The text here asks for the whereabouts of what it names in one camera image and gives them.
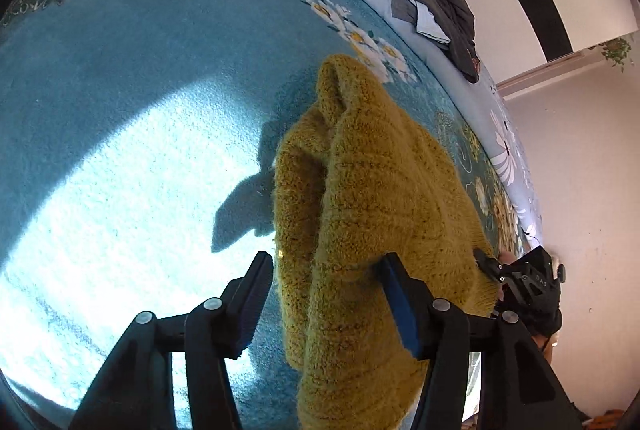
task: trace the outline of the bed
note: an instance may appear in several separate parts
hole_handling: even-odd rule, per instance
[[[66,428],[136,313],[188,312],[257,251],[273,253],[276,148],[335,52],[366,64],[446,148],[496,253],[538,244],[524,151],[489,74],[466,82],[374,1],[11,2],[0,21],[0,368],[19,396]],[[254,342],[228,362],[245,428],[297,428],[281,331],[272,289]],[[179,359],[178,425],[190,428]]]

